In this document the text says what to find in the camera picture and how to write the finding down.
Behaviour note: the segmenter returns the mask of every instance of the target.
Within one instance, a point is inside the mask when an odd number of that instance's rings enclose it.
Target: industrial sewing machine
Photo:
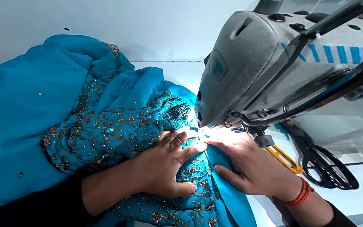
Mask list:
[[[270,124],[341,97],[363,99],[363,0],[332,14],[281,14],[281,4],[260,1],[226,21],[204,60],[199,127],[241,128],[268,147]]]

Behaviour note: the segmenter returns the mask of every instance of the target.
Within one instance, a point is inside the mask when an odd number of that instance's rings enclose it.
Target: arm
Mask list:
[[[224,166],[214,166],[214,170],[245,194],[275,196],[287,202],[294,200],[302,188],[301,179],[267,151],[259,148],[248,134],[241,133],[241,136],[208,138],[208,144],[219,146],[229,155],[235,171],[239,174]],[[344,221],[346,226],[355,226],[314,191],[302,204],[289,207],[289,210],[303,227],[328,226],[335,221]],[[337,217],[339,220],[336,220],[335,214],[341,214]]]
[[[182,149],[194,132],[181,128],[161,133],[155,144],[135,158],[84,179],[70,179],[60,185],[34,192],[0,207],[0,226],[57,224],[57,214],[65,215],[59,223],[83,226],[99,219],[99,214],[120,200],[139,192],[165,197],[191,195],[196,186],[190,182],[177,183],[175,176],[180,166],[198,152],[205,143],[193,144]]]

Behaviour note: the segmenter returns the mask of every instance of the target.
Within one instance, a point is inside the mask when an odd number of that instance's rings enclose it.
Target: gold ring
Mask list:
[[[177,139],[177,141],[179,141],[180,145],[183,145],[182,141],[179,140],[179,138],[176,138],[176,139]]]

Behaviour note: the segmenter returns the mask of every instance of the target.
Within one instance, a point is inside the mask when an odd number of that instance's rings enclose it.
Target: blue fabric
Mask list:
[[[87,36],[48,38],[0,65],[0,205],[133,158],[163,130],[195,128],[195,100],[164,81],[159,68],[134,71],[115,45]],[[212,170],[229,166],[226,160],[209,147],[177,173],[177,181],[197,185],[192,196],[132,195],[95,225],[255,226],[245,195]]]

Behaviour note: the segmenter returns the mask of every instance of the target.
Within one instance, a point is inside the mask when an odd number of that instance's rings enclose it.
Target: hand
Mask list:
[[[247,133],[234,134],[231,138],[211,137],[206,142],[217,145],[230,157],[238,174],[224,166],[214,166],[214,169],[245,194],[271,195],[283,201],[292,201],[299,195],[300,178],[258,147]]]
[[[189,196],[196,191],[195,184],[177,183],[175,180],[180,166],[207,148],[207,144],[201,142],[182,149],[182,144],[177,139],[184,143],[188,138],[194,137],[194,134],[196,132],[188,128],[163,131],[151,148],[127,161],[132,164],[130,168],[138,181],[138,192],[174,198]]]

